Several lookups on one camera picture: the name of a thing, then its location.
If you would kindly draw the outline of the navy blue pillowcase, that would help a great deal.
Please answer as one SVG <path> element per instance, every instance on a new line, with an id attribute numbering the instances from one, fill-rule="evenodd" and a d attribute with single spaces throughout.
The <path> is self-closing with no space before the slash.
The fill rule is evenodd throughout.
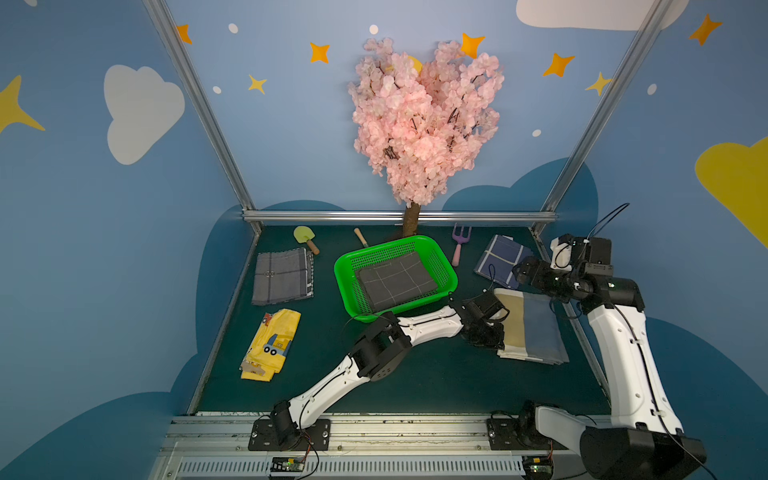
<path id="1" fill-rule="evenodd" d="M 503 288 L 517 290 L 519 282 L 513 272 L 514 267 L 529 256 L 533 256 L 533 251 L 517 243 L 513 237 L 494 235 L 484 249 L 474 272 Z"/>

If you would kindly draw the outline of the beige and blue pillowcase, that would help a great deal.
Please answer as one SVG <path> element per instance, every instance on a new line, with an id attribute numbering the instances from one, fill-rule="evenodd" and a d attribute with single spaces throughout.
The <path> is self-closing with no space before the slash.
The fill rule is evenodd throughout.
<path id="1" fill-rule="evenodd" d="M 494 295 L 509 312 L 502 322 L 503 347 L 497 350 L 500 358 L 546 365 L 569 362 L 549 297 L 502 288 L 496 288 Z"/>

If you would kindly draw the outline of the dark grey checked pillowcase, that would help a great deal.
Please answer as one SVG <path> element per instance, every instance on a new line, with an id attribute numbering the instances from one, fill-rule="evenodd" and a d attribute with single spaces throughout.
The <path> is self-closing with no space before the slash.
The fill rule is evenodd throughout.
<path id="1" fill-rule="evenodd" d="M 431 295 L 438 288 L 417 252 L 362 268 L 356 278 L 375 313 Z"/>

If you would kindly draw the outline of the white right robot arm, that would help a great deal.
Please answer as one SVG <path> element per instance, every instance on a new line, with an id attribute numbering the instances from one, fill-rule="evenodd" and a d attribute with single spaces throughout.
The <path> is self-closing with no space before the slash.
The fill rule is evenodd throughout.
<path id="1" fill-rule="evenodd" d="M 594 425 L 564 409 L 527 402 L 518 418 L 520 442 L 559 444 L 577 454 L 595 479 L 686 478 L 704 466 L 707 452 L 685 434 L 667 398 L 638 285 L 615 276 L 608 239 L 566 234 L 550 247 L 550 261 L 529 256 L 514 267 L 514 276 L 552 300 L 579 304 L 599 345 L 610 423 Z"/>

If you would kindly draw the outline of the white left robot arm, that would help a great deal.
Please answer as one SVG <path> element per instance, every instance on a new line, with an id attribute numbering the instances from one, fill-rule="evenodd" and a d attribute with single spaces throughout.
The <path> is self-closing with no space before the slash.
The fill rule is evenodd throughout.
<path id="1" fill-rule="evenodd" d="M 382 313 L 332 372 L 304 393 L 274 406 L 269 418 L 277 446 L 281 450 L 297 446 L 333 404 L 358 386 L 387 377 L 416 346 L 461 334 L 475 347 L 500 349 L 504 345 L 502 322 L 509 313 L 487 290 L 466 301 L 450 299 L 447 306 L 419 316 Z"/>

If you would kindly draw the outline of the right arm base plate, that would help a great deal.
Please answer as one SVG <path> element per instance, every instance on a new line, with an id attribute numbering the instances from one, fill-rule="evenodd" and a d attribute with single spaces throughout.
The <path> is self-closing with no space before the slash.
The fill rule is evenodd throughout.
<path id="1" fill-rule="evenodd" d="M 517 418 L 487 418 L 486 430 L 493 451 L 566 450 L 565 446 L 543 436 L 533 426 L 521 426 Z"/>

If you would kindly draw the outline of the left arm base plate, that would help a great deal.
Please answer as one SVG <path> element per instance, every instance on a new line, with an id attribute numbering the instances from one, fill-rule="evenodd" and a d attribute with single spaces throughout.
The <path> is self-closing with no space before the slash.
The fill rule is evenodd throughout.
<path id="1" fill-rule="evenodd" d="M 299 451 L 309 445 L 318 451 L 325 452 L 329 449 L 331 421 L 317 420 L 309 428 L 299 431 L 294 430 L 288 436 L 280 440 L 278 428 L 270 419 L 260 418 L 253 423 L 247 449 L 249 451 Z"/>

